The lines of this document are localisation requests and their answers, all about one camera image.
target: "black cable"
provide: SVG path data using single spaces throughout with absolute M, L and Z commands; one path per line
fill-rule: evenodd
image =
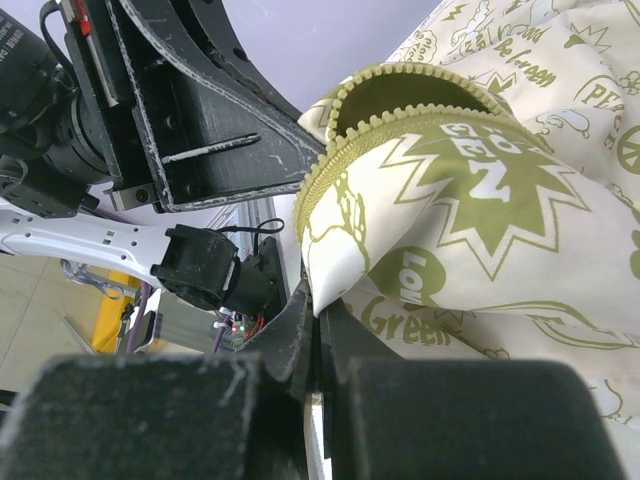
M 58 60 L 58 63 L 62 65 L 62 68 L 64 68 L 65 72 L 67 72 L 67 75 L 69 75 L 69 78 L 71 78 L 73 84 L 77 86 L 78 78 L 76 77 L 76 73 L 73 70 L 73 65 L 66 57 L 66 55 L 62 53 L 62 50 L 60 50 L 60 47 L 58 47 L 56 42 L 53 40 L 51 34 L 49 33 L 49 29 L 47 28 L 47 17 L 53 12 L 57 11 L 59 11 L 59 9 L 58 4 L 55 2 L 55 0 L 49 0 L 44 5 L 42 5 L 42 8 L 40 9 L 40 31 L 42 32 L 42 36 L 44 37 L 44 41 L 46 42 L 47 46 L 55 55 L 56 60 Z
M 280 222 L 280 226 L 275 228 L 262 228 L 271 222 Z M 216 232 L 218 233 L 233 233 L 233 232 L 253 233 L 253 254 L 257 255 L 258 254 L 258 236 L 261 233 L 263 234 L 280 233 L 282 230 L 284 230 L 284 225 L 285 225 L 284 220 L 282 220 L 281 218 L 270 218 L 269 220 L 265 220 L 264 222 L 262 222 L 257 227 L 235 227 L 235 226 L 222 227 L 220 230 L 216 230 Z

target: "fabric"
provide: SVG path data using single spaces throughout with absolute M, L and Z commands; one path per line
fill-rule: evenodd
M 632 0 L 445 0 L 313 105 L 315 313 L 343 297 L 406 358 L 566 363 L 640 445 L 638 40 Z

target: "tiled floor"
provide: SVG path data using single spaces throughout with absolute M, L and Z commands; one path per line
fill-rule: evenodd
M 0 255 L 0 388 L 19 391 L 52 356 L 83 353 L 64 318 L 88 340 L 101 302 L 57 259 Z

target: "purple cable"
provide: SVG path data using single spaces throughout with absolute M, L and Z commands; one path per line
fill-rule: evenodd
M 140 325 L 142 325 L 142 317 L 144 317 L 144 311 L 147 309 L 147 300 L 151 294 L 151 286 L 148 283 L 142 282 L 140 287 L 140 304 L 138 305 L 138 313 L 136 319 L 129 332 L 129 341 L 127 342 L 127 353 L 133 354 L 137 348 L 138 334 L 140 333 Z
M 220 345 L 222 345 L 224 332 L 227 331 L 227 328 L 229 328 L 229 325 L 231 323 L 233 323 L 233 321 L 231 320 L 231 315 L 225 315 L 222 318 L 222 321 L 218 326 L 218 334 L 216 335 L 216 341 L 213 343 L 213 350 L 211 350 L 211 353 L 218 353 L 218 350 L 220 350 Z

